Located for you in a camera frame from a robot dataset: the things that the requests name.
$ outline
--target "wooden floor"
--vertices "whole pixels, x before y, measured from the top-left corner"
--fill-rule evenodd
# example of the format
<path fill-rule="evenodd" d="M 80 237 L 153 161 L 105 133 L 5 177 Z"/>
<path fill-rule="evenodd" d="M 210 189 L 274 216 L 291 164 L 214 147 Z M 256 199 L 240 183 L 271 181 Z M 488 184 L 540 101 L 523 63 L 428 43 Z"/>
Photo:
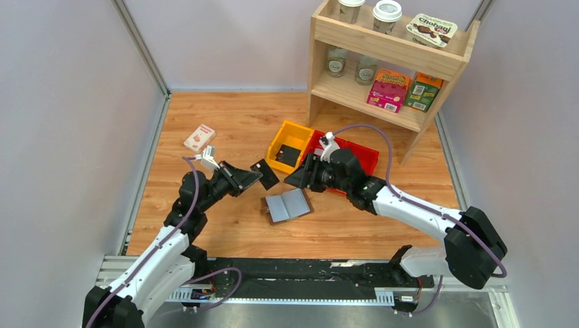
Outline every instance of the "wooden floor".
<path fill-rule="evenodd" d="M 216 160 L 249 169 L 262 159 L 284 120 L 304 124 L 305 93 L 181 93 L 174 94 L 130 240 L 128 255 L 141 254 L 156 236 L 178 196 L 188 171 L 181 156 L 190 152 L 183 141 L 201 124 L 217 131 L 212 142 Z M 399 164 L 410 132 L 371 116 L 327 102 L 313 128 L 332 131 L 366 122 L 383 128 L 395 148 L 391 182 L 403 191 L 441 206 L 457 200 L 433 125 L 410 160 Z M 358 128 L 340 134 L 380 151 L 374 172 L 386 171 L 386 144 L 376 132 Z M 197 166 L 208 174 L 207 170 Z M 276 172 L 280 180 L 285 174 Z M 389 259 L 402 245 L 433 246 L 424 233 L 386 217 L 356 210 L 343 195 L 308 191 L 314 213 L 271 226 L 259 213 L 259 199 L 291 190 L 283 183 L 269 191 L 259 184 L 239 198 L 226 196 L 207 211 L 208 224 L 194 244 L 209 256 Z"/>

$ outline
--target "green box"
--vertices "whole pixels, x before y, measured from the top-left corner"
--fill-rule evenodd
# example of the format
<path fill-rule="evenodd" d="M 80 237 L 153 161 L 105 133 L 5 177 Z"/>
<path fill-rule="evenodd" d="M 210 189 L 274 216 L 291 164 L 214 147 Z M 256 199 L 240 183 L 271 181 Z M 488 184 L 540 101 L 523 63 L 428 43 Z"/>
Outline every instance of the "green box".
<path fill-rule="evenodd" d="M 404 101 L 405 106 L 427 112 L 442 87 L 442 79 L 417 72 Z"/>

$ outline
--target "glass jar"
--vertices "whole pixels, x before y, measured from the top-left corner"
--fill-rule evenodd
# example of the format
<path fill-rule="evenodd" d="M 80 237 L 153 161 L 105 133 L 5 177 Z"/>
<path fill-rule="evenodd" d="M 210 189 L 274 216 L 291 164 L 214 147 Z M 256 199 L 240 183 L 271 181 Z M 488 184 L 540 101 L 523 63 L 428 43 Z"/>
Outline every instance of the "glass jar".
<path fill-rule="evenodd" d="M 356 82 L 359 85 L 369 85 L 374 82 L 378 70 L 378 59 L 360 55 L 356 66 Z"/>
<path fill-rule="evenodd" d="M 328 49 L 328 63 L 326 70 L 331 77 L 341 77 L 345 72 L 345 60 L 348 50 L 330 46 Z"/>

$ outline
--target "black card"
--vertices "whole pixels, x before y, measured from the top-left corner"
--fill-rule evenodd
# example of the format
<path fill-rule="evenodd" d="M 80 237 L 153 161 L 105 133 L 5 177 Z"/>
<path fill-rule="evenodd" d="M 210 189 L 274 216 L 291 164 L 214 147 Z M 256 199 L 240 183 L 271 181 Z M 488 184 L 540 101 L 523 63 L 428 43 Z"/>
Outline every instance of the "black card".
<path fill-rule="evenodd" d="M 275 160 L 289 166 L 296 166 L 300 157 L 301 151 L 297 148 L 289 147 L 288 145 L 281 145 L 279 151 L 275 155 Z"/>
<path fill-rule="evenodd" d="M 262 186 L 264 186 L 266 190 L 270 190 L 271 187 L 277 185 L 279 182 L 279 179 L 275 173 L 273 173 L 271 167 L 267 164 L 265 159 L 261 159 L 256 164 L 250 166 L 250 168 L 251 171 L 261 172 L 264 175 L 261 179 L 259 179 L 259 181 L 262 183 Z"/>

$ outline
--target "yellow bin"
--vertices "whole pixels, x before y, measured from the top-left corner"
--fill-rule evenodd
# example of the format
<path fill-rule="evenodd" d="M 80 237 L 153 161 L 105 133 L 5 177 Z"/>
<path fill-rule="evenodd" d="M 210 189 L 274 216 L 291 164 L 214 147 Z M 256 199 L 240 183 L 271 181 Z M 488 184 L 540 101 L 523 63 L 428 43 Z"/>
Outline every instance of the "yellow bin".
<path fill-rule="evenodd" d="M 292 173 L 298 168 L 298 166 L 300 166 L 300 159 L 306 150 L 313 132 L 314 130 L 311 128 L 301 126 L 291 121 L 283 121 L 281 128 L 279 131 L 277 131 L 277 135 L 268 148 L 266 162 L 273 169 L 277 169 L 288 174 Z M 295 165 L 290 166 L 277 160 L 279 150 L 283 145 L 295 148 L 300 151 L 300 154 L 297 156 Z"/>

